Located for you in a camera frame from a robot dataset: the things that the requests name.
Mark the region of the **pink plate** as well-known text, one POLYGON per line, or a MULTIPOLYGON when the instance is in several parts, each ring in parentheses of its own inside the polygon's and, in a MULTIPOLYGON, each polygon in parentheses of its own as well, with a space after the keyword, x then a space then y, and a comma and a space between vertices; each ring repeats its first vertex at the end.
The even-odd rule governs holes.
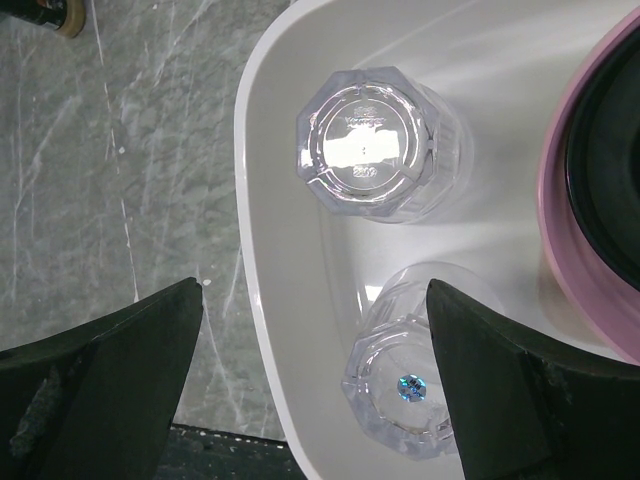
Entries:
POLYGON ((574 71, 548 124, 537 179, 538 224, 553 277, 588 327, 631 364, 639 363, 639 291, 599 258, 581 232, 570 207, 562 157, 581 90, 606 56, 638 26, 639 9, 634 8, 574 71))

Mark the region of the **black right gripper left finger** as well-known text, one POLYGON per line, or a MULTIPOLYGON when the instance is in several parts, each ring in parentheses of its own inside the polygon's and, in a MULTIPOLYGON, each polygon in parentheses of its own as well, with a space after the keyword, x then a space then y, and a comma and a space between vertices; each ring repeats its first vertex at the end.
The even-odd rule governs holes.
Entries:
POLYGON ((202 287, 190 277, 2 351, 2 478, 153 478, 201 321, 202 287))

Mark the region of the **clear faceted glass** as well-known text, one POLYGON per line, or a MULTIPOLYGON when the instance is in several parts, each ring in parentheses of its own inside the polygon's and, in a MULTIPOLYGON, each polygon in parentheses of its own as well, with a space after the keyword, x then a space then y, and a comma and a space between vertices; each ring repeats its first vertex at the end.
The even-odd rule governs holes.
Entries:
POLYGON ((468 269, 444 262, 411 265, 381 288, 341 381, 364 433, 416 461, 457 451, 427 313, 433 279, 497 311, 503 309, 491 286, 468 269))

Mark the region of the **black plate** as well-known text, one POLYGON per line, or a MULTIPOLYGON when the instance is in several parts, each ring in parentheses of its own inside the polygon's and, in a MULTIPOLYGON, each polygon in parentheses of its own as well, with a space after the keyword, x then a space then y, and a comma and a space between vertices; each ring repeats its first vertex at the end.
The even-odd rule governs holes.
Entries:
POLYGON ((569 202, 598 257, 639 288, 639 32, 625 37, 583 87, 565 154, 569 202))

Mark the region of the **yellow label sauce bottle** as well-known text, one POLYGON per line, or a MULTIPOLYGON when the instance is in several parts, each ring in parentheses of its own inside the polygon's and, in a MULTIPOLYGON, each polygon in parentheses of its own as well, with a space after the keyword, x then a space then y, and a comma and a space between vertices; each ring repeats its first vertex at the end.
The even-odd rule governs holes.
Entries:
POLYGON ((83 0, 1 0, 1 13, 66 38, 76 37, 86 21, 83 0))

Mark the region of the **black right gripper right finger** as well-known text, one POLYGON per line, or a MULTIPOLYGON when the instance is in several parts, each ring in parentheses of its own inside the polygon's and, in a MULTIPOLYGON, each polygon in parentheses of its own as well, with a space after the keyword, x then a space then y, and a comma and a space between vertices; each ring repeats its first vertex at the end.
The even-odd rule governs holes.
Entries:
POLYGON ((639 368, 433 279, 426 306, 467 479, 636 479, 639 368))

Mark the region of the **clear drinking glass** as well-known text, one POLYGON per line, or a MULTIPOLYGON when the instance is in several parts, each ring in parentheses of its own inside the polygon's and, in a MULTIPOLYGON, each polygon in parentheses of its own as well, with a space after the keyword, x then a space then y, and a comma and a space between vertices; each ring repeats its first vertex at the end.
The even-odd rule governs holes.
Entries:
POLYGON ((394 66, 337 71, 296 119, 299 178, 330 212, 417 223, 469 181, 473 137, 434 90, 394 66))

